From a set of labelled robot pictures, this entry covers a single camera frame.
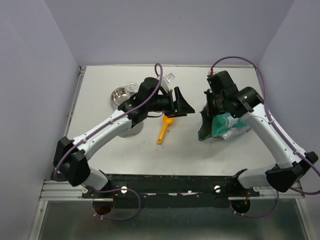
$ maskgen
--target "metal frame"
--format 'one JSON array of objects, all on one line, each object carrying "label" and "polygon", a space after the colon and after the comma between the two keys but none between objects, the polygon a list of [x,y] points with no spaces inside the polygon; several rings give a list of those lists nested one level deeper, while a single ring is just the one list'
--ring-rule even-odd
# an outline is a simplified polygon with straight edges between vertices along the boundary
[{"label": "metal frame", "polygon": [[[113,65],[113,66],[151,66],[149,64],[138,64],[138,65]],[[209,68],[211,65],[163,65],[164,67],[203,67]],[[68,120],[66,123],[64,135],[66,136],[69,132],[70,124],[74,114],[74,110],[77,104],[78,96],[82,86],[82,82],[86,72],[86,66],[80,66],[80,72],[78,77],[78,82],[76,85],[76,90],[73,96],[72,105],[68,115]],[[219,65],[217,68],[253,68],[251,65]],[[294,185],[296,188],[302,189],[300,183]],[[82,186],[72,187],[68,182],[56,182],[56,181],[44,181],[42,191],[39,198],[38,207],[32,224],[31,232],[29,235],[29,240],[38,240],[41,233],[42,224],[45,218],[48,201],[112,201],[111,198],[99,198],[99,199],[83,199],[82,198]],[[259,197],[251,197],[251,199],[265,200],[265,199],[275,199],[276,192],[271,187],[261,187],[259,189]],[[308,216],[307,206],[305,204],[304,195],[301,195],[294,191],[288,191],[285,193],[279,193],[280,199],[296,199],[298,210],[301,215],[302,224],[306,231],[306,235],[309,240],[316,239],[316,234],[310,218]],[[243,200],[243,197],[229,197],[229,200]]]},{"label": "metal frame", "polygon": [[35,217],[33,220],[31,232],[29,235],[29,240],[38,240],[42,228],[42,223],[44,222],[48,201],[39,201],[38,207],[36,209]]}]

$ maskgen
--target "bolt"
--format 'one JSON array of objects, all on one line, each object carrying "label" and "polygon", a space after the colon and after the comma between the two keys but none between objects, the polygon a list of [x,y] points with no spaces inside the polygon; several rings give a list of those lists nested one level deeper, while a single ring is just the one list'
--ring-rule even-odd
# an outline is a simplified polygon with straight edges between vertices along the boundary
[{"label": "bolt", "polygon": [[121,193],[125,194],[127,192],[127,190],[125,190],[125,189],[128,189],[128,188],[126,186],[123,186],[123,187],[121,187],[121,189],[124,189],[124,190],[121,190]]},{"label": "bolt", "polygon": [[81,189],[81,192],[82,192],[83,194],[86,194],[88,191],[89,191],[89,190],[88,190],[88,188],[86,188],[86,187],[83,187],[83,188]]},{"label": "bolt", "polygon": [[260,190],[260,187],[259,187],[259,186],[254,186],[254,187],[253,187],[253,191],[255,191],[255,192],[259,192],[259,190]]},{"label": "bolt", "polygon": [[218,186],[218,185],[214,186],[214,191],[215,191],[217,194],[220,193],[220,192],[221,192],[221,187]]}]

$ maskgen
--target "white wall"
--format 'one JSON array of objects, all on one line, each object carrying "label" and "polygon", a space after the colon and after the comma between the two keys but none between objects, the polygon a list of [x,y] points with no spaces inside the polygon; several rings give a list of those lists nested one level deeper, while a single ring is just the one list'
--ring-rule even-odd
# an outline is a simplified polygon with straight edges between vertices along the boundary
[{"label": "white wall", "polygon": [[75,59],[85,66],[201,65],[227,55],[258,62],[292,2],[46,0]]},{"label": "white wall", "polygon": [[0,1],[0,238],[25,240],[79,68],[43,0]]},{"label": "white wall", "polygon": [[[260,66],[272,113],[293,139],[320,156],[320,1],[295,0]],[[320,189],[311,170],[301,180],[307,191]],[[320,196],[308,196],[310,217],[320,239]]]}]

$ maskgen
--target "plastic bag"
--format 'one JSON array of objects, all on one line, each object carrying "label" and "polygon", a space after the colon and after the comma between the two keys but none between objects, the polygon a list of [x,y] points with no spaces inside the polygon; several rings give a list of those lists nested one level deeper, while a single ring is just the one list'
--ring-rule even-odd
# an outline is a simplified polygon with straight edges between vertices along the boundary
[{"label": "plastic bag", "polygon": [[221,136],[229,140],[239,134],[248,131],[250,127],[240,118],[233,118],[230,113],[217,115],[212,120],[212,137]]}]

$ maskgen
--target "cable clip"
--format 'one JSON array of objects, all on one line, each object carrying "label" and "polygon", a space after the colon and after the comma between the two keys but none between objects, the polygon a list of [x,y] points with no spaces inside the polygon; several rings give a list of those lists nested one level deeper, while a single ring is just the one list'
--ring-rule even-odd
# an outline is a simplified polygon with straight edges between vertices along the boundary
[{"label": "cable clip", "polygon": [[275,119],[271,119],[270,121],[268,121],[268,124],[272,124],[275,121]]},{"label": "cable clip", "polygon": [[213,74],[214,74],[214,70],[213,69],[209,69],[207,77],[210,77]]}]

